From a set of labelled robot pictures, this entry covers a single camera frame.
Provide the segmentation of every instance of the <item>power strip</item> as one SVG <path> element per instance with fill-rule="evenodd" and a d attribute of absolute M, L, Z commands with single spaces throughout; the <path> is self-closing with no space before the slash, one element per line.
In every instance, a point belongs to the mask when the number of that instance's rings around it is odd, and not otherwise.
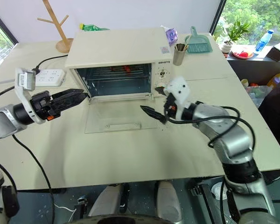
<path fill-rule="evenodd" d="M 62 69 L 42 69 L 35 77 L 35 86 L 60 86 L 64 80 Z"/>

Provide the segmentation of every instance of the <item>dustpan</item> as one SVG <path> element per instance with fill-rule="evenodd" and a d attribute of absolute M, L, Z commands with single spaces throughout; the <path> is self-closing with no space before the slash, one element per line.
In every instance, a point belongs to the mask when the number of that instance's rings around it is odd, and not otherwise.
<path fill-rule="evenodd" d="M 191 27 L 191 33 L 191 36 L 185 38 L 185 42 L 189 46 L 187 50 L 189 54 L 213 51 L 209 39 L 204 35 L 198 35 L 195 27 Z"/>

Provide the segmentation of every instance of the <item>wooden mug tree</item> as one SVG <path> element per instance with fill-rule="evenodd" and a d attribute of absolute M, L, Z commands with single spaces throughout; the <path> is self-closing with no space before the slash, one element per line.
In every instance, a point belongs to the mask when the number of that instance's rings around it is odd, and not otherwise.
<path fill-rule="evenodd" d="M 70 47 L 71 47 L 71 43 L 73 41 L 73 38 L 66 38 L 63 30 L 61 29 L 61 26 L 62 24 L 66 21 L 66 19 L 69 17 L 69 15 L 66 15 L 64 17 L 64 19 L 59 23 L 58 22 L 58 19 L 56 18 L 53 10 L 52 10 L 52 7 L 49 3 L 48 0 L 42 0 L 43 3 L 45 4 L 45 7 L 47 8 L 47 11 L 48 13 L 50 14 L 51 18 L 52 18 L 52 21 L 50 20 L 45 20 L 45 19 L 41 19 L 41 18 L 37 18 L 38 20 L 40 21 L 44 21 L 44 22 L 49 22 L 49 23 L 54 23 L 62 40 L 59 41 L 57 44 L 56 44 L 56 49 L 61 52 L 61 53 L 68 53 L 70 51 Z"/>

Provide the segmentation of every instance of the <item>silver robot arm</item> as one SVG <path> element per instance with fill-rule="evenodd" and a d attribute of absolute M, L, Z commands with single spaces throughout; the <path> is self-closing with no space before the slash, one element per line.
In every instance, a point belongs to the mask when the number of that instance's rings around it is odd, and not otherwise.
<path fill-rule="evenodd" d="M 60 117 L 61 111 L 80 104 L 87 94 L 80 89 L 69 89 L 50 95 L 44 91 L 30 96 L 35 89 L 35 71 L 17 69 L 14 84 L 15 93 L 21 103 L 0 108 L 0 139 L 18 133 L 32 123 L 42 124 L 45 120 Z M 17 193 L 13 186 L 3 186 L 4 178 L 0 171 L 0 224 L 19 210 Z"/>
<path fill-rule="evenodd" d="M 141 108 L 162 123 L 169 120 L 172 123 L 182 124 L 183 121 L 229 116 L 229 113 L 220 106 L 199 102 L 193 104 L 188 101 L 190 90 L 182 77 L 173 79 L 166 88 L 156 90 L 167 96 L 164 116 L 153 108 L 147 106 Z M 221 118 L 195 122 L 193 126 L 212 140 L 233 124 L 230 118 Z M 229 210 L 233 220 L 240 224 L 274 224 L 277 221 L 273 203 L 263 176 L 253 159 L 251 145 L 250 136 L 237 124 L 213 142 L 213 148 L 225 172 Z"/>

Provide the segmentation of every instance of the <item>red food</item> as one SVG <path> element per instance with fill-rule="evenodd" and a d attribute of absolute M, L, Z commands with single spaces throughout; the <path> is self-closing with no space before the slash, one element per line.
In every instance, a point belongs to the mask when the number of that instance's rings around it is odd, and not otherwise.
<path fill-rule="evenodd" d="M 124 65 L 123 68 L 125 69 L 125 71 L 130 74 L 131 73 L 131 69 L 128 65 Z"/>
<path fill-rule="evenodd" d="M 249 55 L 248 55 L 247 52 L 242 52 L 238 56 L 240 56 L 240 57 L 248 57 Z"/>

